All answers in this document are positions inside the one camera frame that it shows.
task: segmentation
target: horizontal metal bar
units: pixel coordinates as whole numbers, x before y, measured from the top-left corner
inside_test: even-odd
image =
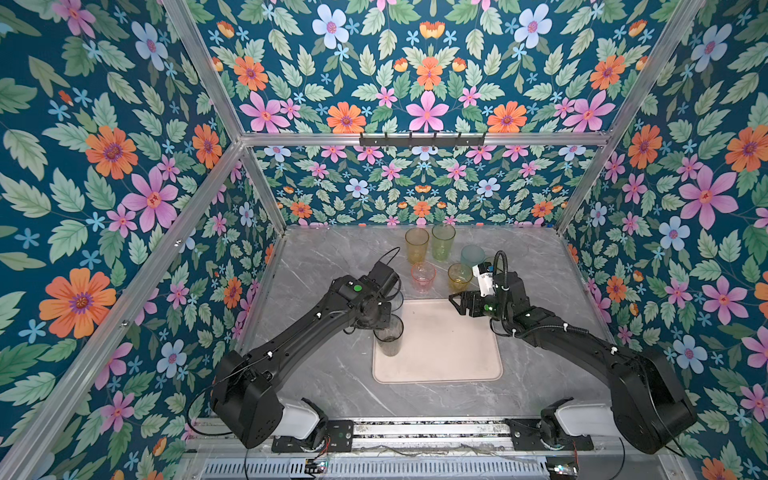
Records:
[[[683,35],[694,21],[696,13],[704,5],[704,0],[680,0],[672,13],[672,18],[664,27],[659,35],[659,39],[648,55],[643,71],[637,77],[637,81],[627,95],[627,99],[621,104],[619,112],[614,117],[611,127],[608,129],[608,142],[594,155],[592,162],[587,167],[587,171],[581,177],[581,181],[574,189],[573,195],[568,200],[568,206],[565,208],[556,228],[560,232],[565,232],[568,224],[573,220],[576,212],[581,208],[581,204],[587,197],[592,185],[603,171],[605,162],[611,158],[616,151],[624,132],[634,121],[634,116],[640,110],[640,106],[650,93],[651,88],[656,84],[661,70],[669,61]]]
[[[601,147],[607,143],[608,135],[602,131],[574,133],[560,131],[554,133],[517,133],[517,134],[255,134],[247,132],[242,136],[247,147],[267,145],[310,146],[310,145],[360,145],[379,147],[458,147],[462,145],[594,145]]]
[[[214,61],[208,53],[208,47],[200,35],[200,30],[197,29],[187,2],[185,0],[164,0],[162,5],[173,22],[176,33],[181,38],[181,43],[187,49],[192,65],[200,76],[200,82],[202,82],[206,93],[208,93],[208,98],[213,102],[214,108],[221,118],[224,130],[227,131],[227,135],[230,136],[233,143],[238,141],[245,129],[243,129],[243,124],[240,122],[240,117],[237,116],[224,84],[221,83],[221,77],[214,68]]]
[[[243,166],[245,167],[245,171],[248,172],[248,176],[253,181],[253,187],[261,200],[264,210],[266,210],[266,215],[270,218],[272,226],[278,235],[284,235],[286,231],[285,219],[280,213],[280,209],[277,208],[277,200],[275,200],[275,195],[272,193],[270,184],[266,181],[266,175],[259,167],[259,162],[256,159],[253,148],[247,148],[247,151],[244,152]]]
[[[38,414],[19,436],[0,462],[2,480],[27,480],[46,452],[50,452],[61,431],[80,405],[79,399],[91,390],[96,375],[112,357],[155,286],[162,280],[197,221],[210,206],[210,200],[234,168],[240,147],[233,145],[206,176],[179,217],[163,235],[131,283],[101,322],[67,372],[56,383]]]

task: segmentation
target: blue floral wall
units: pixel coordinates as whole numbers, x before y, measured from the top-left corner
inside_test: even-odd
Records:
[[[616,340],[684,381],[707,480],[768,473],[765,8],[707,3],[567,233]]]
[[[493,133],[605,129],[675,5],[223,0],[190,9],[252,131]],[[649,99],[644,110],[655,107]]]
[[[4,455],[228,139],[157,2],[6,2],[0,51]],[[239,165],[38,478],[170,474],[184,432],[174,412],[210,381],[271,252],[272,228],[243,175]],[[180,345],[176,368],[159,372]],[[120,394],[133,395],[133,413],[102,434]]]

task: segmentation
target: blue flower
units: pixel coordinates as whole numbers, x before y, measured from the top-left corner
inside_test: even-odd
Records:
[[[456,30],[454,31],[446,31],[445,32],[445,38],[442,39],[443,43],[447,43],[450,47],[453,45],[453,42],[456,41]]]
[[[406,38],[406,41],[411,42],[411,46],[416,45],[420,42],[419,40],[419,32],[418,31],[409,31],[408,32],[408,38]]]
[[[59,121],[62,121],[65,118],[71,118],[71,115],[67,113],[67,110],[69,110],[67,105],[61,104],[61,107],[59,107],[55,101],[51,100],[51,106],[53,108],[48,110],[48,113],[51,115],[56,115]]]
[[[696,150],[696,147],[698,147],[698,146],[699,146],[699,144],[695,144],[695,143],[694,143],[694,141],[693,141],[693,139],[690,139],[690,138],[689,138],[689,139],[688,139],[688,143],[686,143],[685,145],[683,145],[683,150],[684,150],[684,151],[685,151],[685,153],[687,153],[687,154],[692,154],[692,153],[693,153],[693,152]]]
[[[106,220],[106,218],[100,217],[98,212],[94,212],[93,217],[85,219],[85,223],[93,225],[94,232],[98,232],[98,229],[104,228],[104,220]]]
[[[748,475],[752,475],[752,476],[757,476],[758,473],[762,472],[760,467],[758,467],[758,466],[756,466],[756,465],[754,465],[752,463],[752,459],[751,458],[748,458],[746,460],[746,462],[744,462],[744,468],[746,468],[746,473]]]
[[[744,409],[739,409],[736,415],[733,416],[733,419],[739,422],[739,427],[742,429],[752,423],[752,419],[748,419],[746,417],[746,412],[744,412]]]
[[[128,23],[128,19],[127,19],[128,15],[122,10],[120,10],[119,7],[117,6],[114,7],[114,13],[112,15],[114,15],[114,17],[117,20],[119,20],[120,23]]]
[[[101,49],[96,45],[96,42],[91,40],[91,43],[88,45],[83,44],[83,48],[86,52],[88,52],[88,58],[95,61],[101,61],[101,56],[103,55],[101,53]]]
[[[246,41],[248,39],[248,31],[243,30],[243,27],[237,27],[237,36],[240,37],[240,40]]]
[[[661,148],[659,149],[659,153],[662,155],[666,155],[672,151],[672,140],[670,141],[662,141],[661,142]]]
[[[697,318],[697,320],[701,322],[702,327],[705,327],[705,326],[712,325],[712,322],[710,321],[710,317],[711,315],[709,313],[699,312],[699,318]]]
[[[78,90],[77,88],[72,88],[72,91],[75,94],[74,102],[83,104],[83,107],[87,107],[88,104],[93,101],[92,99],[88,98],[88,90]]]
[[[210,35],[210,38],[208,38],[211,41],[215,41],[216,45],[221,45],[221,42],[224,41],[223,38],[221,38],[221,35],[219,35],[218,30],[209,30],[208,34]]]
[[[165,65],[165,76],[166,77],[173,77],[176,78],[176,74],[179,73],[176,71],[176,68],[174,67],[173,63],[168,63],[167,61],[163,62],[163,65]]]
[[[336,51],[334,51],[333,54],[337,57],[341,57],[341,60],[344,60],[345,58],[349,58],[349,47],[344,47],[341,44],[339,44],[338,47],[336,48]]]
[[[655,31],[656,31],[655,28],[644,31],[643,34],[640,36],[640,43],[644,44],[646,41],[651,40],[654,37]]]
[[[520,25],[518,25],[518,18],[514,17],[511,22],[505,22],[504,26],[506,27],[504,29],[504,33],[509,33],[511,35],[515,34],[515,30],[517,30]]]
[[[34,319],[30,319],[27,325],[29,325],[28,329],[23,329],[18,333],[19,336],[28,336],[27,342],[35,343],[35,339],[39,336],[45,336],[45,331],[43,330],[45,322],[36,323]]]
[[[37,247],[40,245],[40,243],[37,243],[35,241],[36,238],[40,238],[39,233],[32,234],[32,230],[29,230],[29,228],[24,229],[24,235],[21,235],[20,233],[17,233],[14,238],[20,242],[24,242],[22,244],[22,248],[24,250],[27,250],[29,248],[29,244],[31,243],[32,246]]]
[[[107,384],[107,388],[110,392],[115,393],[120,388],[120,379],[116,376],[112,376],[112,381]]]
[[[133,375],[134,373],[137,373],[139,371],[139,367],[141,364],[144,363],[143,361],[139,360],[139,356],[136,355],[136,358],[128,362],[128,366],[131,367],[130,370],[128,370],[128,375]]]
[[[689,63],[685,66],[685,69],[680,73],[680,76],[685,80],[686,78],[692,78],[694,76],[694,64]]]
[[[91,270],[93,270],[94,265],[98,265],[99,263],[101,263],[101,260],[97,258],[98,250],[94,250],[93,253],[90,253],[87,250],[83,250],[83,257],[85,257],[85,260],[82,260],[80,262],[80,266],[88,265],[88,268]]]
[[[616,30],[614,30],[614,38],[616,38],[617,40],[621,40],[627,34],[626,28],[627,28],[626,25],[622,25],[621,28],[617,28]]]
[[[672,363],[674,362],[674,358],[677,356],[677,352],[672,350],[672,347],[668,347],[666,350],[664,350],[664,355],[667,356],[667,361]]]
[[[519,47],[512,47],[512,58],[517,58],[520,60],[520,57],[528,53],[526,50],[523,49],[522,45]]]
[[[129,471],[133,471],[134,467],[139,462],[139,452],[131,452],[128,454],[128,461],[125,462],[123,468],[127,468]]]
[[[739,19],[736,22],[736,25],[739,25],[740,27],[744,26],[747,20],[752,18],[752,14],[750,13],[752,11],[751,8],[748,8],[745,12],[741,13],[739,15]]]
[[[672,333],[672,337],[674,337],[675,340],[679,340],[679,339],[683,338],[683,333],[684,332],[683,332],[683,330],[678,329],[677,325],[673,325],[672,328],[670,329],[670,333]]]

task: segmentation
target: marble surface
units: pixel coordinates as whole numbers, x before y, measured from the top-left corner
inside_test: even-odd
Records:
[[[475,243],[487,255],[504,250],[509,269],[525,281],[531,303],[556,313],[572,325],[604,338],[604,329],[576,277],[569,253],[548,228],[457,227],[447,262],[437,266],[432,290],[416,293],[404,249],[390,263],[403,279],[406,299],[445,298],[447,269],[461,248]],[[333,227],[290,229],[263,315],[247,343],[253,348],[300,318],[328,289],[333,278],[361,276],[384,252],[405,247],[407,227]],[[477,289],[476,280],[472,290]],[[331,417],[538,415],[565,397],[609,401],[606,386],[560,356],[521,340],[498,338],[503,376],[493,382],[383,385],[372,375],[370,331],[334,336],[293,373],[280,391],[290,399],[307,397]]]

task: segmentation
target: plastic cup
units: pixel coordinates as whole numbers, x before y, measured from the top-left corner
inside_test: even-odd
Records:
[[[397,315],[389,317],[389,326],[385,329],[373,330],[373,336],[376,337],[376,343],[386,356],[395,356],[402,346],[402,332],[405,326]]]
[[[454,263],[448,268],[448,287],[451,292],[463,292],[472,281],[472,269],[464,263]]]
[[[485,251],[477,245],[467,245],[462,248],[462,263],[473,267],[482,263],[485,259]]]
[[[432,227],[432,258],[438,262],[445,262],[451,254],[454,238],[456,238],[456,229],[453,225],[440,223]]]
[[[427,243],[429,232],[423,228],[412,228],[406,232],[406,251],[408,261],[414,263],[423,262],[427,256]]]
[[[427,262],[414,263],[411,267],[411,278],[413,278],[413,287],[419,293],[428,293],[435,281],[437,269],[434,265]]]

